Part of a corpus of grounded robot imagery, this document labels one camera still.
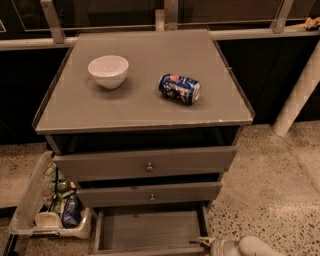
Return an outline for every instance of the plastic bag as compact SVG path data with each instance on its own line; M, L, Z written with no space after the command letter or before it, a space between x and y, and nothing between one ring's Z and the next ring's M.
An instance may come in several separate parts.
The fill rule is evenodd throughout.
M80 210L82 208L75 191L64 194L61 205L61 221L65 228L75 228L81 222Z

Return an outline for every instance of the can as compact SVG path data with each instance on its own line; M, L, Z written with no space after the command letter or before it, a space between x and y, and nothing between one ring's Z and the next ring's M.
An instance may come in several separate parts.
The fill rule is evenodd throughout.
M165 97L191 105L200 96L200 84L189 77L167 74L160 78L159 91Z

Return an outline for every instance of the white object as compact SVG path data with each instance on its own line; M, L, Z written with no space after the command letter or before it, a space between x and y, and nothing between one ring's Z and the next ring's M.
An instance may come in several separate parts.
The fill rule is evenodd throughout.
M88 66L92 78L108 89L119 87L128 74L129 62L120 56L107 55L94 59Z
M314 49L284 107L273 124L272 128L275 134L281 137L286 135L319 81L320 43Z
M244 236L240 241L200 237L200 243L209 247L210 256L285 256L255 236Z
M38 227L43 228L62 228L62 222L60 216L55 212L40 212L34 218L34 221Z

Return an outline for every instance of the speckled floor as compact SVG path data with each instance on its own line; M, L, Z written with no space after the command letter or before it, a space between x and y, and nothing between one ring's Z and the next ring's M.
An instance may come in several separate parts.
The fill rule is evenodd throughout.
M246 127L209 211L214 236L256 235L286 255L320 255L320 122L295 123L285 138ZM44 144L0 146L0 208L16 205ZM0 253L9 236L0 218ZM19 238L19 255L87 255L89 240Z

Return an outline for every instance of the gray cabinet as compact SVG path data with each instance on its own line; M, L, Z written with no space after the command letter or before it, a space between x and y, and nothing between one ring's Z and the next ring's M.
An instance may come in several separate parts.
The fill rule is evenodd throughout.
M109 54L130 65L116 90L87 71ZM168 73L198 80L200 99L186 106L162 97L158 82ZM203 255L192 241L210 235L207 207L252 119L207 31L101 33L80 34L35 129L97 213L96 253Z

